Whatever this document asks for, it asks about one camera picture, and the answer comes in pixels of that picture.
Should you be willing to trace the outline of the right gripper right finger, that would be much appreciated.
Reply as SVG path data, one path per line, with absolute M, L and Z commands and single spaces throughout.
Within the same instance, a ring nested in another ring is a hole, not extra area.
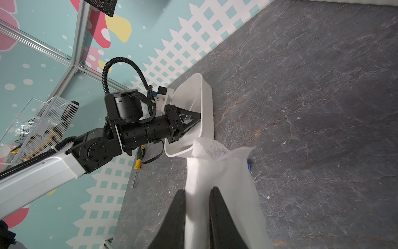
M 218 187 L 209 196 L 209 239 L 211 249 L 247 249 Z

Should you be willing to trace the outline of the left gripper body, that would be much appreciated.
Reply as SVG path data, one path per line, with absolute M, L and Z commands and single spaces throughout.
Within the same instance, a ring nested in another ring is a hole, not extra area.
M 151 89 L 146 95 L 138 90 L 104 92 L 107 110 L 105 141 L 119 152 L 131 155 L 142 145 L 165 139 L 174 143 L 183 137 L 183 109 L 167 104 L 164 114 L 158 116 Z

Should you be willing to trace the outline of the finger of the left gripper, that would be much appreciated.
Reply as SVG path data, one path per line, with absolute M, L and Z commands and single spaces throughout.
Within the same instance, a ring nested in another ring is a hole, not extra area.
M 194 116 L 182 116 L 182 130 L 181 137 L 183 137 L 188 131 L 190 131 L 196 124 L 200 123 L 201 117 Z
M 182 108 L 178 108 L 178 113 L 179 113 L 179 115 L 180 115 L 180 118 L 181 118 L 182 116 L 201 117 L 201 113 L 194 112 L 194 111 L 190 111 L 190 110 L 186 110 L 186 109 L 182 109 Z

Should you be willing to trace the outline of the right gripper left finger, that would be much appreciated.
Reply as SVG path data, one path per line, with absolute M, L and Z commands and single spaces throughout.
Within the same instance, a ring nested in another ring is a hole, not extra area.
M 186 194 L 179 189 L 149 249 L 183 249 L 186 224 Z

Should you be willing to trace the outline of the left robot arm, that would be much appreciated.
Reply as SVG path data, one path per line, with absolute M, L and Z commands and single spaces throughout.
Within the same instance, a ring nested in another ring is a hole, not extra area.
M 138 73 L 146 94 L 138 90 L 110 92 L 108 73 L 117 63 L 126 63 Z M 1 218 L 5 218 L 53 189 L 109 163 L 113 158 L 150 143 L 174 143 L 202 119 L 200 112 L 165 104 L 157 115 L 157 97 L 152 86 L 132 60 L 110 59 L 102 70 L 107 121 L 103 128 L 79 137 L 68 137 L 54 148 L 1 173 Z

